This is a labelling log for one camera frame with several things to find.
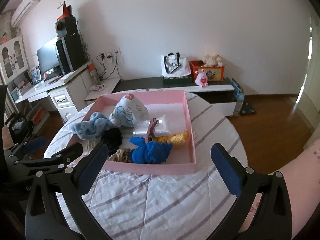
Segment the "blue fleece elephant pouch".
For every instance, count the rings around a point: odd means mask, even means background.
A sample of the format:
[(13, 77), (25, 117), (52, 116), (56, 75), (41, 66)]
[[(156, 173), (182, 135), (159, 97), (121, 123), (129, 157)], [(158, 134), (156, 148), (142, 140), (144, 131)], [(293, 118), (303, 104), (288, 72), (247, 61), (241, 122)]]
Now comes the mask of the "blue fleece elephant pouch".
[(100, 112), (94, 112), (88, 121), (71, 125), (71, 132), (81, 140), (97, 139), (103, 132), (115, 128), (112, 122)]

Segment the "leopard print scrunchie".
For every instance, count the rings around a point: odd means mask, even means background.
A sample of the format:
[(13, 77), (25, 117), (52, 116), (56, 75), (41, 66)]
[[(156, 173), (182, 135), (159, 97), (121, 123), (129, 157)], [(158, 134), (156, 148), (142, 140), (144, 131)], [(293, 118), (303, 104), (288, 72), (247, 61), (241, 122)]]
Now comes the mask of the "leopard print scrunchie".
[(130, 152), (131, 150), (129, 148), (119, 148), (116, 153), (112, 154), (108, 160), (109, 161), (115, 161), (115, 162), (121, 162), (121, 163), (130, 163)]

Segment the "royal blue knitted toy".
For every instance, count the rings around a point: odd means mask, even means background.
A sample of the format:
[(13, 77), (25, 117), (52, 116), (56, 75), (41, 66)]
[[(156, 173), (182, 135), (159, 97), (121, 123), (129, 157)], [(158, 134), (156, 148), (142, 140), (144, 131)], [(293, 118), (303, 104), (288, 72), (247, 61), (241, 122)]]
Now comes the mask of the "royal blue knitted toy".
[(173, 144), (156, 141), (145, 142), (144, 138), (131, 137), (129, 142), (136, 146), (130, 152), (130, 160), (135, 164), (161, 164), (166, 162)]

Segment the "light blue printed cloth bundle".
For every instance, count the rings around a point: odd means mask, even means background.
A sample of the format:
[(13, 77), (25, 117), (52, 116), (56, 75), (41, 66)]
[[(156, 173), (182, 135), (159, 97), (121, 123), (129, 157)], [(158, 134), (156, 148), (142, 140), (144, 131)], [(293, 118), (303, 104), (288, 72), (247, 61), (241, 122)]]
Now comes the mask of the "light blue printed cloth bundle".
[(133, 127), (149, 117), (145, 105), (133, 94), (125, 94), (116, 104), (109, 116), (110, 122), (116, 127)]

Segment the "brown satin scrunchie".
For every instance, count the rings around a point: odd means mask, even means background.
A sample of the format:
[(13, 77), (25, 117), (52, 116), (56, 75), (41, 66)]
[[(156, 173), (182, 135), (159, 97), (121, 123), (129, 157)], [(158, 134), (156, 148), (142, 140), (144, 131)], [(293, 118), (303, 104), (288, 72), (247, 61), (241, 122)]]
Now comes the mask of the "brown satin scrunchie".
[(156, 137), (155, 136), (155, 128), (156, 128), (157, 123), (158, 123), (158, 120), (156, 118), (152, 118), (150, 120), (148, 129), (147, 129), (147, 133), (145, 136), (145, 142), (151, 142)]

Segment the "black office chair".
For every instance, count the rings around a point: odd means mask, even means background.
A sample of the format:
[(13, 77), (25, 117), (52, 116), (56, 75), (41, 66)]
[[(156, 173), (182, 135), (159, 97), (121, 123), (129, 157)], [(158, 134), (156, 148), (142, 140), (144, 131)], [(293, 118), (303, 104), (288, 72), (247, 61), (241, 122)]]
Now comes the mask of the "black office chair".
[(33, 134), (34, 124), (22, 113), (12, 113), (5, 122), (14, 144), (28, 142)]

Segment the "black scrunchie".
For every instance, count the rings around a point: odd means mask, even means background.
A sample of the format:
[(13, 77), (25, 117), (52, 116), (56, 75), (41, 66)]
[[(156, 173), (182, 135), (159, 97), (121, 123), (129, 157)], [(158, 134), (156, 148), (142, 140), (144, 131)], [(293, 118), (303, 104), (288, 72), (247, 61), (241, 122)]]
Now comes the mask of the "black scrunchie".
[(110, 151), (116, 151), (122, 144), (122, 133), (119, 128), (105, 130), (100, 141), (105, 143)]

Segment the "white desk with drawers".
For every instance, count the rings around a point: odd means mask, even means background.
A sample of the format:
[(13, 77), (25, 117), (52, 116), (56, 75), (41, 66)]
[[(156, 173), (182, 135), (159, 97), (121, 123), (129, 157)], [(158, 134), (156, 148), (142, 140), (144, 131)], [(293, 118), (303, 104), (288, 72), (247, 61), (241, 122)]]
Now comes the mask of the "white desk with drawers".
[(93, 85), (89, 73), (89, 66), (92, 64), (92, 61), (88, 61), (79, 69), (62, 76), (60, 79), (50, 79), (42, 81), (39, 86), (31, 86), (15, 103), (24, 100), (33, 102), (50, 97), (54, 107), (59, 111), (62, 121), (67, 122), (87, 106), (85, 98)]

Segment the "low black white bench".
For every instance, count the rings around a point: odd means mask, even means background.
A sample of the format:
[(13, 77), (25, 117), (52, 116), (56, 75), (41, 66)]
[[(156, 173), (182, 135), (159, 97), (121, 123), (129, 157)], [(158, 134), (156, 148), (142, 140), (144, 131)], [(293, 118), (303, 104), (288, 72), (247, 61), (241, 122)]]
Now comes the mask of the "low black white bench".
[(112, 93), (125, 93), (133, 90), (183, 90), (189, 93), (195, 93), (208, 103), (213, 105), (215, 109), (221, 111), (224, 116), (231, 116), (236, 107), (236, 98), (233, 95), (234, 87), (230, 79), (223, 81), (209, 81), (208, 86), (201, 88), (194, 83), (182, 85), (165, 85), (162, 77), (151, 77), (144, 79), (135, 79), (121, 81), (120, 79), (110, 79), (103, 82), (104, 87), (101, 91), (92, 91), (85, 98), (85, 102), (90, 104), (97, 100), (101, 95)]

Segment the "white glass-door cabinet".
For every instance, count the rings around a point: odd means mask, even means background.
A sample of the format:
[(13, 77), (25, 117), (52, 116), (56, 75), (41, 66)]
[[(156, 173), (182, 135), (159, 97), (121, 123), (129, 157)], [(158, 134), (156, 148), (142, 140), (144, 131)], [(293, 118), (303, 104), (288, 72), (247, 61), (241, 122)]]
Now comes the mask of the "white glass-door cabinet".
[(17, 36), (1, 45), (1, 77), (4, 84), (13, 81), (29, 69), (22, 36)]

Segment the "pink shallow box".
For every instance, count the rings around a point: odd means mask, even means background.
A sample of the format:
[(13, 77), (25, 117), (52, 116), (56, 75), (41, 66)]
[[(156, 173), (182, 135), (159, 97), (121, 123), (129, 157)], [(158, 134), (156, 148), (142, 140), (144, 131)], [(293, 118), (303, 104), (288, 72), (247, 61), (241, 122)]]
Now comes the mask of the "pink shallow box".
[(103, 168), (125, 173), (179, 175), (196, 167), (193, 132), (182, 90), (102, 95), (79, 122), (69, 145), (89, 142), (98, 134), (118, 127), (122, 148), (130, 150), (130, 162), (105, 161)]

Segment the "black computer tower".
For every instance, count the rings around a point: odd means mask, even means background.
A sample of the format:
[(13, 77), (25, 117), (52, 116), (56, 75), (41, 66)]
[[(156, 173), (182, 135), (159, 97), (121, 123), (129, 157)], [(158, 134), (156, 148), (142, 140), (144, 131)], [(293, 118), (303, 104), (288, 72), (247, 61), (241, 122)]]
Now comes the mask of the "black computer tower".
[(63, 75), (76, 71), (87, 62), (79, 34), (62, 37), (55, 44)]

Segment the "cream plush toy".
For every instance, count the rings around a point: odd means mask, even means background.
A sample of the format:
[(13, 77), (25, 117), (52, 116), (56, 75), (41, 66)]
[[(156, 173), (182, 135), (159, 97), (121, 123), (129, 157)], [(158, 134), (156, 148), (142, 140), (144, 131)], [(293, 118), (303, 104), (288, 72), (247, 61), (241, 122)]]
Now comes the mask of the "cream plush toy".
[(223, 62), (219, 55), (217, 54), (207, 54), (204, 57), (204, 66), (205, 67), (222, 67)]

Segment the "white tote bag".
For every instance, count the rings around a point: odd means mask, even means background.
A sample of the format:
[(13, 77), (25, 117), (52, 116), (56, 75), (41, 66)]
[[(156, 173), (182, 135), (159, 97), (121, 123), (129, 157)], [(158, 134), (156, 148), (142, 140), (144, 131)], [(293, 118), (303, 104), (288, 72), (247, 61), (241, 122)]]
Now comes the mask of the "white tote bag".
[(162, 55), (162, 76), (166, 78), (185, 77), (191, 74), (189, 60), (180, 53)]

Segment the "white air conditioner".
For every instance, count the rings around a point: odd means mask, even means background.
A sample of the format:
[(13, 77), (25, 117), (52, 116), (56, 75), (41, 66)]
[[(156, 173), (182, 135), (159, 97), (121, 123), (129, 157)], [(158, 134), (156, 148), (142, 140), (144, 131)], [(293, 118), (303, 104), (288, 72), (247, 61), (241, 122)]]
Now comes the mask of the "white air conditioner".
[(39, 3), (40, 0), (23, 0), (21, 4), (17, 7), (15, 12), (11, 17), (11, 26), (16, 28), (19, 26), (20, 22), (24, 17)]

